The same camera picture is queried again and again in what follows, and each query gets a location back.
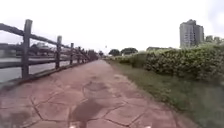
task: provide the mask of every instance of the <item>green shrub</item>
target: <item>green shrub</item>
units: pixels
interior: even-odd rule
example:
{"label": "green shrub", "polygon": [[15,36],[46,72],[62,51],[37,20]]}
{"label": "green shrub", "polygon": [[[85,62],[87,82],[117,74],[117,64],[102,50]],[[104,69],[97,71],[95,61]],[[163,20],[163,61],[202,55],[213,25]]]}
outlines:
{"label": "green shrub", "polygon": [[145,68],[159,74],[196,80],[217,80],[224,72],[224,46],[164,49],[115,57],[119,63]]}

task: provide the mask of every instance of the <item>white sky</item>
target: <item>white sky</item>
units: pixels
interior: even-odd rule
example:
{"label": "white sky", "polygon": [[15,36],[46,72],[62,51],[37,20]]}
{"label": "white sky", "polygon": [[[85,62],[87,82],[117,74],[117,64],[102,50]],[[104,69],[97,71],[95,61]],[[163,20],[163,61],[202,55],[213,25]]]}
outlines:
{"label": "white sky", "polygon": [[[108,52],[111,48],[179,47],[179,25],[189,19],[204,26],[206,35],[224,37],[222,0],[0,0],[0,22],[23,29],[33,20],[32,33],[63,43]],[[216,14],[210,20],[210,12]],[[21,37],[0,32],[0,42]]]}

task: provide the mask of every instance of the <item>apartment building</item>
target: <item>apartment building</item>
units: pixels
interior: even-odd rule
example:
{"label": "apartment building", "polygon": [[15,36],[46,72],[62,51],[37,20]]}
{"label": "apartment building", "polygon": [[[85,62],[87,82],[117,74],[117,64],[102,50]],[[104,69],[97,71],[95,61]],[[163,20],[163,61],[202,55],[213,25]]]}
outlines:
{"label": "apartment building", "polygon": [[195,20],[180,24],[180,48],[197,46],[204,41],[204,28],[197,25]]}

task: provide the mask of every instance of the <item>stone pavement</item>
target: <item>stone pavement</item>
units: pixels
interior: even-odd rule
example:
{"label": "stone pavement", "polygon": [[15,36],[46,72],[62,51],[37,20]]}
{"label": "stone pavement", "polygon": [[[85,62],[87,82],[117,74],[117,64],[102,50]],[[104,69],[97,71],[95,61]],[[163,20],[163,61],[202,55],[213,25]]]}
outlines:
{"label": "stone pavement", "polygon": [[0,95],[0,128],[193,128],[99,60]]}

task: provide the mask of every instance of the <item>water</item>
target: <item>water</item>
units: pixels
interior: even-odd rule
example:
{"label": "water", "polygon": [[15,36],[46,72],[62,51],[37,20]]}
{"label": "water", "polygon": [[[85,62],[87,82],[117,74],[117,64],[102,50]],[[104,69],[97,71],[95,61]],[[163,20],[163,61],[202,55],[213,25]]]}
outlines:
{"label": "water", "polygon": [[[51,60],[51,59],[30,59],[32,61],[38,61],[38,60]],[[20,62],[19,58],[0,58],[1,62]],[[69,61],[63,61],[60,62],[60,66],[66,66],[69,65]],[[42,72],[44,70],[54,69],[55,63],[48,63],[48,64],[40,64],[40,65],[33,65],[29,66],[30,74]],[[21,68],[5,68],[0,69],[0,83],[9,81],[11,79],[15,78],[21,78]]]}

